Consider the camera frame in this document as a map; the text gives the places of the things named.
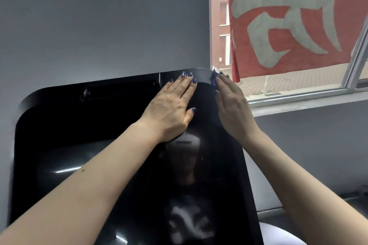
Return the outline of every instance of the windowsill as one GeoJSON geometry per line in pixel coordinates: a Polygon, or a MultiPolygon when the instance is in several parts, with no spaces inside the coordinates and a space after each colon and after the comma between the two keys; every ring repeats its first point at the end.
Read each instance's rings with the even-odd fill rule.
{"type": "Polygon", "coordinates": [[[252,113],[254,117],[270,115],[275,113],[283,113],[290,112],[294,110],[303,110],[303,109],[312,109],[329,105],[337,105],[343,103],[351,103],[357,101],[368,100],[368,91],[359,90],[354,93],[348,93],[347,89],[337,89],[331,92],[334,92],[334,96],[325,96],[320,98],[313,99],[313,96],[316,94],[310,94],[310,99],[308,100],[299,100],[299,101],[290,101],[285,103],[280,103],[277,105],[264,105],[261,106],[262,103],[267,103],[271,101],[261,101],[259,107],[252,107],[252,113]]]}

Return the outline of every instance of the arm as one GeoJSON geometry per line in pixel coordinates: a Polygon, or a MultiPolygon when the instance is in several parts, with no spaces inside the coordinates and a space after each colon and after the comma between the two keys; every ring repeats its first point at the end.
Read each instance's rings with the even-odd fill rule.
{"type": "Polygon", "coordinates": [[[136,123],[11,224],[0,244],[92,245],[154,147],[185,131],[195,88],[190,76],[168,82],[136,123]]]}
{"type": "Polygon", "coordinates": [[[266,176],[308,244],[368,243],[368,220],[288,157],[257,126],[241,89],[217,78],[219,117],[224,128],[266,176]]]}

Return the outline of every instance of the woman's right hand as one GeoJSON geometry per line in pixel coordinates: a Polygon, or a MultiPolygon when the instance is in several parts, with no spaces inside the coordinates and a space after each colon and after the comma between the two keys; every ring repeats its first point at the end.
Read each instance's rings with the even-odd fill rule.
{"type": "Polygon", "coordinates": [[[241,144],[258,136],[261,130],[239,86],[222,73],[216,82],[218,116],[225,130],[241,144]]]}

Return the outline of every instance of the woman's left hand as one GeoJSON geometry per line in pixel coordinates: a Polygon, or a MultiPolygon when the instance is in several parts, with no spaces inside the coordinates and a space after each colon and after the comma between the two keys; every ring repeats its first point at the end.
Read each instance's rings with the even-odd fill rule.
{"type": "Polygon", "coordinates": [[[186,110],[197,87],[192,73],[182,73],[169,81],[149,103],[137,123],[152,129],[159,142],[167,142],[182,134],[192,120],[196,108],[186,110]]]}

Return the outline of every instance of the red brick wall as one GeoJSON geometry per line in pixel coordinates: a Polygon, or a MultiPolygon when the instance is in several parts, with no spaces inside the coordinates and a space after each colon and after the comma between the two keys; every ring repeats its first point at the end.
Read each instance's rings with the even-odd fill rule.
{"type": "Polygon", "coordinates": [[[220,26],[220,4],[228,2],[228,0],[211,0],[211,29],[212,29],[212,65],[216,68],[230,68],[230,65],[225,65],[225,39],[220,41],[220,35],[230,34],[229,26],[220,26]]]}

